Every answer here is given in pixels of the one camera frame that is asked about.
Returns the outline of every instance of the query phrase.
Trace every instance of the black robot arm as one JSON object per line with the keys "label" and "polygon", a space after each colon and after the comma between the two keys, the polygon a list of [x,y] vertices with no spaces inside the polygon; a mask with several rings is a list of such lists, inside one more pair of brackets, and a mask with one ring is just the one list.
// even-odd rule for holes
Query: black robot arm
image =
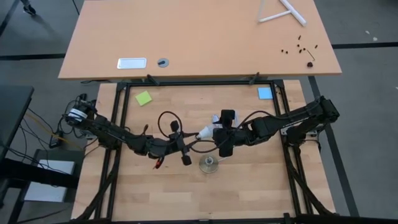
{"label": "black robot arm", "polygon": [[286,130],[287,142],[299,145],[305,139],[307,132],[333,123],[338,117],[339,113],[333,103],[323,96],[304,107],[280,116],[269,115],[243,121],[237,128],[231,127],[234,111],[223,110],[219,121],[223,127],[213,130],[213,140],[220,149],[220,156],[228,157],[232,156],[234,146],[253,146],[266,142],[279,130],[289,127]]}
{"label": "black robot arm", "polygon": [[81,101],[77,103],[65,116],[65,121],[72,127],[81,132],[98,137],[98,142],[106,149],[117,149],[121,143],[127,144],[140,156],[148,155],[151,159],[158,159],[156,168],[159,168],[164,157],[175,153],[182,153],[182,162],[188,166],[192,162],[187,155],[188,149],[185,147],[183,139],[193,136],[196,133],[186,134],[178,131],[177,121],[173,121],[170,126],[173,133],[169,135],[168,140],[154,138],[152,135],[146,135],[148,125],[145,126],[141,134],[133,134],[108,121],[107,118],[97,114],[94,105],[89,102]]}

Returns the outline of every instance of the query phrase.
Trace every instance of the concrete floor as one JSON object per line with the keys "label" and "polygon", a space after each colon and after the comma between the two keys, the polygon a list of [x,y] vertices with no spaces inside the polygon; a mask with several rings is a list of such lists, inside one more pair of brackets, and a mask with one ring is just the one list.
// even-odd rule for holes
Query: concrete floor
{"label": "concrete floor", "polygon": [[[0,2],[2,21],[14,0]],[[398,1],[396,0],[315,0],[332,44],[398,41]],[[76,0],[78,8],[82,0]],[[40,17],[31,18],[19,4],[2,36],[0,55],[65,53],[78,15],[71,1],[33,0]],[[363,217],[398,219],[398,48],[336,50],[343,75],[318,77],[323,95],[333,100],[341,118],[333,125],[342,160],[353,190],[358,210]],[[30,107],[54,127],[66,104],[80,93],[95,98],[97,83],[82,85],[78,81],[57,79],[62,59],[0,61],[0,84],[32,85],[35,88]],[[306,77],[302,82],[307,101],[313,100]],[[39,136],[47,134],[31,125]],[[70,139],[84,145],[84,141]],[[21,132],[16,139],[23,141]],[[32,156],[38,142],[27,136],[28,155]],[[325,166],[336,210],[347,215],[340,183],[324,134],[320,138]],[[12,147],[24,150],[14,141]],[[0,223],[8,219],[16,199],[16,190],[6,197],[0,210]],[[44,215],[67,203],[26,203],[20,220]],[[58,215],[31,223],[67,221],[71,208]]]}

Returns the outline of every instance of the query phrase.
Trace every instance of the white plastic rod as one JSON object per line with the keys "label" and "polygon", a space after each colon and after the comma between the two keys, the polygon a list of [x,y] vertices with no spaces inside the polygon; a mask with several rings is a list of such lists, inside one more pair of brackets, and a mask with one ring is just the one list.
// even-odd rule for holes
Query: white plastic rod
{"label": "white plastic rod", "polygon": [[266,21],[269,21],[269,20],[271,20],[271,19],[275,19],[275,18],[284,16],[284,15],[287,15],[287,14],[290,14],[290,13],[291,13],[290,11],[281,12],[281,13],[276,14],[276,15],[274,15],[274,16],[270,16],[270,17],[267,17],[267,18],[259,19],[259,22],[266,22]]}
{"label": "white plastic rod", "polygon": [[293,6],[287,1],[287,0],[279,0],[290,12],[292,12],[293,16],[296,18],[296,20],[301,23],[304,27],[307,25],[306,20],[300,15],[299,12],[297,12]]}
{"label": "white plastic rod", "polygon": [[261,5],[260,5],[260,10],[259,10],[259,15],[258,15],[258,21],[259,21],[259,22],[269,21],[269,20],[271,20],[271,19],[275,19],[275,18],[284,16],[284,15],[288,15],[288,14],[291,13],[291,14],[296,18],[296,20],[297,20],[299,23],[301,23],[302,26],[305,27],[305,26],[307,25],[306,20],[300,15],[299,12],[297,12],[297,11],[294,9],[294,7],[293,7],[287,0],[279,0],[279,1],[288,9],[288,11],[281,12],[281,13],[276,14],[276,15],[274,15],[274,16],[269,16],[269,17],[267,17],[267,18],[260,19],[261,12],[262,12],[262,9],[263,9],[263,7],[264,7],[265,1],[266,1],[266,0],[261,0]]}

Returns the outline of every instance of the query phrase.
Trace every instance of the yellow-green sticky note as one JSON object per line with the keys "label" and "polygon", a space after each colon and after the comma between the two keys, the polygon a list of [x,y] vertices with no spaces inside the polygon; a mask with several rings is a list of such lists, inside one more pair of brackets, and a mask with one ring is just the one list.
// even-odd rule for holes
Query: yellow-green sticky note
{"label": "yellow-green sticky note", "polygon": [[144,106],[145,104],[152,101],[150,94],[148,91],[144,91],[136,96],[137,102],[140,106]]}

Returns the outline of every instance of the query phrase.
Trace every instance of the blue square paper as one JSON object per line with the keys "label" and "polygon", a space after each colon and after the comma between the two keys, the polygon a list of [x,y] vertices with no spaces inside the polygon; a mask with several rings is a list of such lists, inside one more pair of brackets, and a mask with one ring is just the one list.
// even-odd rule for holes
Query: blue square paper
{"label": "blue square paper", "polygon": [[258,88],[258,90],[259,90],[259,99],[260,100],[271,100],[272,99],[271,88],[261,87],[261,88]]}

